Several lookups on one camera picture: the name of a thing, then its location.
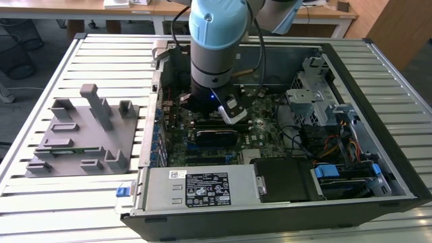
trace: cardboard box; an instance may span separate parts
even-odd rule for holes
[[[130,0],[130,3],[137,5],[149,5],[150,0]]]

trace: white cable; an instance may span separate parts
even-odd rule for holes
[[[21,87],[21,88],[8,88],[8,90],[44,90],[44,88]]]

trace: gray plastic stand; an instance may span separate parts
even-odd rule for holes
[[[90,106],[74,107],[56,99],[53,119],[25,177],[122,174],[129,169],[138,106],[129,100],[109,107],[97,86],[84,84],[81,96]]]

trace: barcode sticker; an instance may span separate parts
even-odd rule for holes
[[[169,171],[169,179],[184,179],[186,178],[188,171]]]

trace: robotic arm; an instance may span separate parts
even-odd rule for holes
[[[218,109],[226,124],[246,116],[250,104],[240,97],[230,76],[237,48],[253,19],[274,33],[290,27],[302,0],[172,0],[190,7],[190,94],[188,109]]]

